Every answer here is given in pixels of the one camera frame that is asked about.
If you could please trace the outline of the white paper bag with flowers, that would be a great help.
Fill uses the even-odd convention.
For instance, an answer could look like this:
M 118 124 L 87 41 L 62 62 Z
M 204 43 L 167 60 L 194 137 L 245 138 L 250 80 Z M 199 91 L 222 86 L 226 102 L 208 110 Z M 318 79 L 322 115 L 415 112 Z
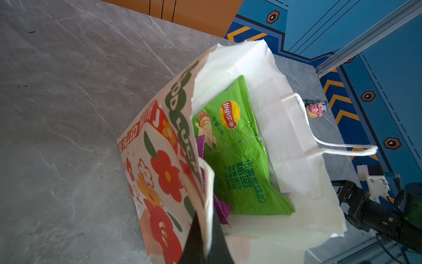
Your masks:
M 234 264 L 301 264 L 307 249 L 346 232 L 323 155 L 370 156 L 377 147 L 318 140 L 300 95 L 278 70 L 266 42 L 216 45 L 162 88 L 117 141 L 154 264 L 178 264 L 195 214 L 207 264 L 215 172 L 199 158 L 191 119 L 240 76 L 277 184 L 295 211 L 231 214 L 230 225 L 221 228 Z

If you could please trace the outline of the large green Lays chip bag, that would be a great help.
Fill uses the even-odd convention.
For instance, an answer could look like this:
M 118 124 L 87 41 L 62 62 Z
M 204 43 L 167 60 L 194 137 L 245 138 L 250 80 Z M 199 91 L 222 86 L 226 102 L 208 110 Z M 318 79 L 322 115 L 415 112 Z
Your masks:
M 204 136 L 203 159 L 215 172 L 214 193 L 232 215 L 291 215 L 295 209 L 270 183 L 268 155 L 259 138 L 244 76 L 192 117 Z

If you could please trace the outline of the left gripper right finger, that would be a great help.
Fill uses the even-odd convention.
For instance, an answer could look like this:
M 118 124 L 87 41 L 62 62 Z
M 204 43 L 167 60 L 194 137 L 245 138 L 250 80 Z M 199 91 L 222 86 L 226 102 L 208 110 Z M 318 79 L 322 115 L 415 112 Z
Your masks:
M 216 213 L 213 216 L 211 250 L 207 257 L 208 264 L 234 264 Z

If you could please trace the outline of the magenta purple snack bag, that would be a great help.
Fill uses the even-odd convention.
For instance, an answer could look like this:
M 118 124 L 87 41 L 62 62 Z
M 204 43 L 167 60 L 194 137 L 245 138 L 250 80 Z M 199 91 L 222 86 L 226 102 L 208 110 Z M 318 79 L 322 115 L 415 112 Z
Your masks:
M 205 136 L 199 136 L 196 138 L 196 144 L 198 149 L 199 158 L 204 159 L 205 154 Z M 216 214 L 220 220 L 221 224 L 230 225 L 228 222 L 228 217 L 230 215 L 232 207 L 224 201 L 220 201 L 216 195 L 213 197 L 214 199 L 214 208 L 216 210 Z

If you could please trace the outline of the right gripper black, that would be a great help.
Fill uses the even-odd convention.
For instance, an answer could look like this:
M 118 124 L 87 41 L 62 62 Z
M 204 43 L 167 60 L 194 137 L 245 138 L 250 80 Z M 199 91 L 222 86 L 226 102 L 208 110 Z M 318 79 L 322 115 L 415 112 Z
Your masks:
M 400 215 L 393 207 L 371 200 L 369 193 L 352 181 L 333 180 L 331 183 L 338 187 L 340 204 L 349 206 L 345 218 L 351 225 L 366 232 L 371 229 L 378 233 L 401 231 Z

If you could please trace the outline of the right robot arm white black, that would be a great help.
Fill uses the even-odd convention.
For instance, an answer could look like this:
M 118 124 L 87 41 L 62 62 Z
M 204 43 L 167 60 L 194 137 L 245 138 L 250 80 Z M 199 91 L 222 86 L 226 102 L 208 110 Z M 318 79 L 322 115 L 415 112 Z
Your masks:
M 366 232 L 371 229 L 417 253 L 422 252 L 422 184 L 410 183 L 397 196 L 393 206 L 370 199 L 368 191 L 349 180 L 333 180 L 339 187 L 340 203 L 349 205 L 346 220 Z

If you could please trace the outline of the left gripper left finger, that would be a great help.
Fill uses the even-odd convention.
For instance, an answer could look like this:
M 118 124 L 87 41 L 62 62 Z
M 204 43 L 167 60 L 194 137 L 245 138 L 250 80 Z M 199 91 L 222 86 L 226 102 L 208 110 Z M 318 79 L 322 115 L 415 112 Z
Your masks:
M 178 264 L 204 264 L 203 241 L 197 214 L 189 231 L 189 235 Z

